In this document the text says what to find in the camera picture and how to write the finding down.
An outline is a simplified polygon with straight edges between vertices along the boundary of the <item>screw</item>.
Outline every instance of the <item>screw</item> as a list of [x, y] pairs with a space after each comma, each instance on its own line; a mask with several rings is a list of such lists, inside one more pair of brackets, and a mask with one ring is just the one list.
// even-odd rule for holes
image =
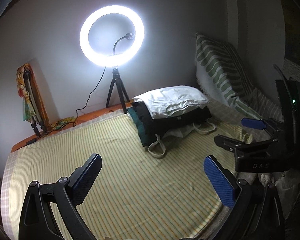
[[59, 182], [60, 182], [60, 183], [65, 183], [65, 182], [67, 182], [67, 180], [68, 180], [67, 177], [61, 177], [61, 178], [59, 179]]
[[243, 186], [247, 185], [247, 181], [245, 179], [238, 179], [238, 183]]
[[35, 185], [37, 185], [37, 183], [38, 183], [38, 182], [35, 181], [35, 180], [34, 180], [34, 181], [31, 181], [31, 182], [30, 182], [30, 187], [34, 187]]

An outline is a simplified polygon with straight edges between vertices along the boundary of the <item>white plush fabric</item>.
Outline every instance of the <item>white plush fabric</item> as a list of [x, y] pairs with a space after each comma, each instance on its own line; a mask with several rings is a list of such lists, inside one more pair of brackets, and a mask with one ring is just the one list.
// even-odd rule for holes
[[209, 99], [198, 89], [174, 86], [148, 91], [133, 98], [144, 102], [152, 119], [180, 116], [198, 107], [204, 108]]

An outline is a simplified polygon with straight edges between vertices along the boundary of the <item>tripod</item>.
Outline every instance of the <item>tripod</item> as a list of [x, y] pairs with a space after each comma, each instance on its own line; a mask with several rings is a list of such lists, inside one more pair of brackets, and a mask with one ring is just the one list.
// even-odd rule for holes
[[110, 102], [110, 98], [111, 98], [111, 94], [112, 94], [114, 83], [117, 86], [117, 90], [118, 90], [118, 94], [119, 94], [119, 98], [120, 98], [120, 103], [121, 103], [123, 112], [126, 114], [128, 111], [127, 111], [127, 108], [126, 108], [126, 103], [124, 101], [123, 94], [125, 95], [125, 97], [126, 97], [126, 99], [127, 99], [128, 102], [130, 100], [129, 100], [129, 96], [128, 96], [127, 92], [126, 92], [126, 89], [124, 88], [123, 82], [122, 82], [122, 80], [120, 78], [119, 70], [118, 70], [117, 67], [115, 67], [115, 68], [112, 69], [112, 81], [111, 81], [111, 84], [110, 84], [110, 89], [109, 89], [109, 93], [108, 93], [108, 99], [107, 99], [107, 103], [106, 103], [106, 108], [109, 107], [109, 102]]

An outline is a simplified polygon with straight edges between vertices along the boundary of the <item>teal fabric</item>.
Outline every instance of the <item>teal fabric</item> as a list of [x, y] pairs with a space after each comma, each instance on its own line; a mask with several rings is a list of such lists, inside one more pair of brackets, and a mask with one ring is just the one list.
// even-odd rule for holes
[[129, 107], [128, 109], [128, 113], [130, 114], [134, 124], [136, 125], [137, 129], [138, 129], [138, 135], [140, 137], [142, 146], [149, 146], [150, 144], [154, 143], [157, 138], [155, 136], [151, 137], [146, 135], [145, 132], [145, 127], [143, 126], [143, 123], [140, 121], [136, 111], [134, 111], [134, 109], [132, 107]]

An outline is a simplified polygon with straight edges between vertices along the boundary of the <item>ring light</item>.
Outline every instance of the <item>ring light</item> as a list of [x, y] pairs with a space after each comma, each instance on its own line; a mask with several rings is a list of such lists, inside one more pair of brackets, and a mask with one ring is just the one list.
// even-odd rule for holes
[[[135, 40], [132, 46], [124, 53], [112, 55], [112, 56], [106, 56], [95, 52], [91, 48], [89, 44], [88, 36], [89, 36], [90, 28], [92, 27], [94, 22], [98, 20], [100, 17], [110, 13], [122, 14], [130, 19], [130, 21], [133, 23], [135, 28]], [[145, 29], [142, 20], [138, 14], [136, 14], [134, 11], [132, 11], [127, 7], [119, 6], [119, 5], [111, 5], [95, 11], [86, 19], [80, 31], [80, 46], [85, 56], [89, 60], [91, 60], [94, 64], [103, 67], [105, 66], [114, 67], [126, 63], [138, 52], [138, 50], [141, 47], [144, 36], [145, 36]]]

